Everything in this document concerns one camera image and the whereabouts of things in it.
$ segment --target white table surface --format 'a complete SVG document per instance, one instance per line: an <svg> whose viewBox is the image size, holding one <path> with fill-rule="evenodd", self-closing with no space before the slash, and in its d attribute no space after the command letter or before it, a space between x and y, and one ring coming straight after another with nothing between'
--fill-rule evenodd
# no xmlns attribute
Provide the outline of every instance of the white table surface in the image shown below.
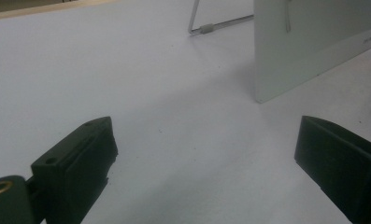
<svg viewBox="0 0 371 224"><path fill-rule="evenodd" d="M237 16L210 4L200 18ZM350 223L293 153L302 115L371 141L371 50L260 105L253 23L189 37L192 5L0 20L0 176L30 177L80 124L111 116L119 156L84 224Z"/></svg>

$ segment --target metal frame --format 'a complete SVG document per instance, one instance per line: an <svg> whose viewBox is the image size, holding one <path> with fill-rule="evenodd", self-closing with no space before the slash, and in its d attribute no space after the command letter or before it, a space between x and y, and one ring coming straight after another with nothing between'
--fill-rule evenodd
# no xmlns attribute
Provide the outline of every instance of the metal frame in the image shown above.
<svg viewBox="0 0 371 224"><path fill-rule="evenodd" d="M189 27L188 27L188 32L191 35L205 35L205 34L211 33L213 31L222 29L222 28L227 27L227 26L236 25L236 24L239 24L241 22L251 21L252 19L254 19L254 15L249 15L249 16L240 17L240 18L230 20L230 21L220 22L220 23L217 23L217 24L212 24L211 23L211 24L200 26L200 28L193 29L194 19L196 17L196 13L197 13L197 9L199 7L199 3L200 3L200 0L194 0L191 20L189 22Z"/></svg>

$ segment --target black plastic part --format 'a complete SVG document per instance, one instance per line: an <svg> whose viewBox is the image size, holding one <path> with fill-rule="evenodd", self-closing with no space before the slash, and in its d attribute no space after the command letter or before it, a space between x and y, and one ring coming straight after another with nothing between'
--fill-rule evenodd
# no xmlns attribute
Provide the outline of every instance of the black plastic part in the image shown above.
<svg viewBox="0 0 371 224"><path fill-rule="evenodd" d="M107 184L107 172L118 155L111 119L89 121L31 168L36 187L46 191L49 224L79 224Z"/></svg>
<svg viewBox="0 0 371 224"><path fill-rule="evenodd" d="M303 117L297 163L353 223L371 223L371 143L334 124Z"/></svg>
<svg viewBox="0 0 371 224"><path fill-rule="evenodd" d="M118 149L109 117L91 120L32 164L0 178L0 224L79 224L107 184Z"/></svg>
<svg viewBox="0 0 371 224"><path fill-rule="evenodd" d="M24 178L0 178L0 224L35 224Z"/></svg>

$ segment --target white panel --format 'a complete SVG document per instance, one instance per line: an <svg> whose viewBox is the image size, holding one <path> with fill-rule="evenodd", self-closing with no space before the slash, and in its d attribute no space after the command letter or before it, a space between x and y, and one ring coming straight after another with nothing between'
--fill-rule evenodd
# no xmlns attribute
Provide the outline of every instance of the white panel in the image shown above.
<svg viewBox="0 0 371 224"><path fill-rule="evenodd" d="M255 0L254 4L259 102L371 49L371 0Z"/></svg>

